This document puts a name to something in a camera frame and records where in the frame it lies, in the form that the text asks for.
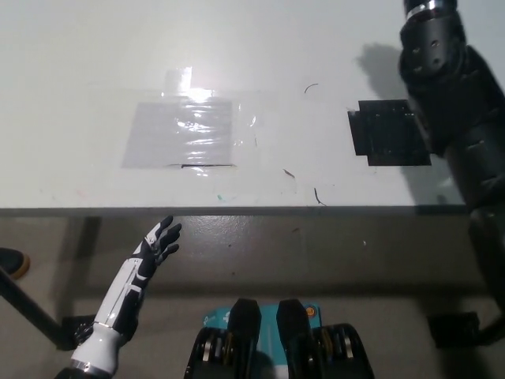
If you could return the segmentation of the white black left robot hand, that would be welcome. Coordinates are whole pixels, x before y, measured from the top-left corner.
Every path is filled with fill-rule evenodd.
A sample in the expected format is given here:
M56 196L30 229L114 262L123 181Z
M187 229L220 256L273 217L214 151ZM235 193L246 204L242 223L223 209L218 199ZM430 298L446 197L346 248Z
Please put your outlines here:
M95 315L95 323L116 331L123 341L132 339L138 326L149 281L157 268L175 253L181 224L168 216L157 223L123 262Z

